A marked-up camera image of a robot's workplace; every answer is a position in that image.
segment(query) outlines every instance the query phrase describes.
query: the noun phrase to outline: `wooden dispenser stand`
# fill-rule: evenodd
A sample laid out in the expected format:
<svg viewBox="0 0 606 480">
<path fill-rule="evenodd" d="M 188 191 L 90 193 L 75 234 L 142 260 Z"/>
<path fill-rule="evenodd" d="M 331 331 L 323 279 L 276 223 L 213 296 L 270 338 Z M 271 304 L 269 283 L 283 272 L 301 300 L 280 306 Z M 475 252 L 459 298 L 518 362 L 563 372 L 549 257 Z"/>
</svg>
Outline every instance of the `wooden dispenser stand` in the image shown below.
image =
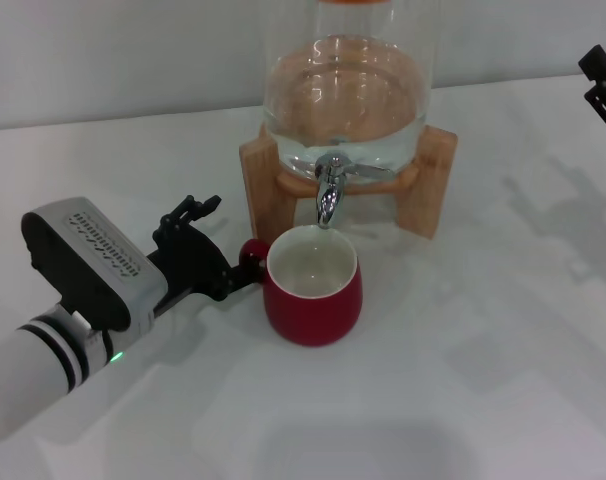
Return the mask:
<svg viewBox="0 0 606 480">
<path fill-rule="evenodd" d="M 441 217 L 457 143 L 455 134 L 427 126 L 419 139 L 416 157 L 395 180 L 348 185 L 345 193 L 393 194 L 399 227 L 432 239 Z M 294 226 L 297 200 L 316 198 L 318 183 L 299 178 L 281 166 L 278 145 L 265 126 L 256 140 L 241 146 L 240 156 L 252 233 L 271 244 Z"/>
</svg>

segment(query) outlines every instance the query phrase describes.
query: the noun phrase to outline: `white tabletop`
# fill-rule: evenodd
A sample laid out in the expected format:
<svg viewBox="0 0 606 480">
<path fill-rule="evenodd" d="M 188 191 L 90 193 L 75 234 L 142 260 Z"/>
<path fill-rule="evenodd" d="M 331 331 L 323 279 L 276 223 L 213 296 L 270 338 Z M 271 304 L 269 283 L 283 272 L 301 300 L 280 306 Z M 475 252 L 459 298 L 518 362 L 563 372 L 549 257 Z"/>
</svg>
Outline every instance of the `white tabletop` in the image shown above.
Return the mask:
<svg viewBox="0 0 606 480">
<path fill-rule="evenodd" d="M 442 225 L 349 198 L 355 330 L 281 340 L 257 287 L 193 297 L 25 430 L 0 480 L 606 480 L 606 127 L 580 77 L 434 92 L 460 136 Z M 250 236 L 238 146 L 259 108 L 0 131 L 0 338 L 56 292 L 21 215 L 89 197 L 145 252 L 185 195 L 233 261 Z M 313 220 L 309 203 L 300 223 Z"/>
</svg>

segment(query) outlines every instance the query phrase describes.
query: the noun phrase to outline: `mug rim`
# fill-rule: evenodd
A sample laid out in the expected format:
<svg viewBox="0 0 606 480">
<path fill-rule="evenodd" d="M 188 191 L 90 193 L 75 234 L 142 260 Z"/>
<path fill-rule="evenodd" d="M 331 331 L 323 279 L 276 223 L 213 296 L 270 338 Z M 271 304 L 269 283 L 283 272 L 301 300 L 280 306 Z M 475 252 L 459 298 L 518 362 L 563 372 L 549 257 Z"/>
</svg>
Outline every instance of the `mug rim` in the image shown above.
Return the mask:
<svg viewBox="0 0 606 480">
<path fill-rule="evenodd" d="M 354 248 L 354 245 L 352 244 L 352 242 L 345 236 L 343 235 L 341 232 L 339 232 L 338 230 L 332 228 L 329 231 L 333 234 L 336 235 L 338 238 L 340 238 L 349 248 L 350 252 L 352 253 L 352 273 L 350 274 L 349 279 L 345 282 L 345 284 L 339 288 L 336 291 L 333 291 L 332 293 L 328 293 L 325 295 L 318 295 L 318 296 L 306 296 L 306 295 L 299 295 L 297 293 L 294 293 L 292 291 L 290 291 L 289 289 L 283 287 L 283 285 L 281 285 L 278 281 L 276 281 L 276 279 L 274 278 L 274 275 L 272 275 L 272 269 L 271 267 L 271 259 L 272 259 L 272 255 L 273 252 L 275 251 L 275 246 L 281 242 L 284 242 L 287 240 L 288 237 L 291 237 L 293 235 L 296 235 L 297 232 L 301 232 L 301 231 L 309 231 L 312 229 L 318 228 L 319 230 L 320 227 L 316 226 L 316 225 L 303 225 L 303 226 L 299 226 L 299 227 L 294 227 L 290 230 L 288 230 L 287 232 L 285 232 L 283 235 L 281 235 L 279 238 L 277 238 L 274 243 L 272 244 L 272 246 L 270 247 L 270 251 L 268 252 L 267 255 L 267 259 L 265 261 L 265 267 L 267 269 L 267 272 L 270 276 L 270 278 L 272 279 L 272 282 L 274 283 L 274 285 L 276 285 L 278 287 L 279 290 L 281 290 L 282 292 L 291 295 L 293 297 L 296 298 L 300 298 L 302 300 L 321 300 L 324 298 L 331 298 L 334 297 L 335 295 L 338 295 L 339 293 L 341 293 L 343 290 L 345 290 L 353 281 L 354 281 L 354 277 L 356 277 L 356 272 L 358 271 L 359 268 L 359 257 L 358 254 L 356 253 L 356 249 Z"/>
</svg>

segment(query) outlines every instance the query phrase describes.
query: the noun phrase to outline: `glass jar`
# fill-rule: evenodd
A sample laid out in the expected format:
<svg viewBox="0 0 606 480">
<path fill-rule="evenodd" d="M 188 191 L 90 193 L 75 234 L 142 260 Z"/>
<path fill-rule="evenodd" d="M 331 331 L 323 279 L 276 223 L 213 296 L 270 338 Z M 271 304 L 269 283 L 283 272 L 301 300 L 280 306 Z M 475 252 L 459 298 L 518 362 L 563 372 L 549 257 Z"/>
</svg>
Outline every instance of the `glass jar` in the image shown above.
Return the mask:
<svg viewBox="0 0 606 480">
<path fill-rule="evenodd" d="M 440 0 L 262 0 L 261 15 L 265 125 L 283 165 L 313 178 L 339 151 L 402 170 L 425 126 Z"/>
</svg>

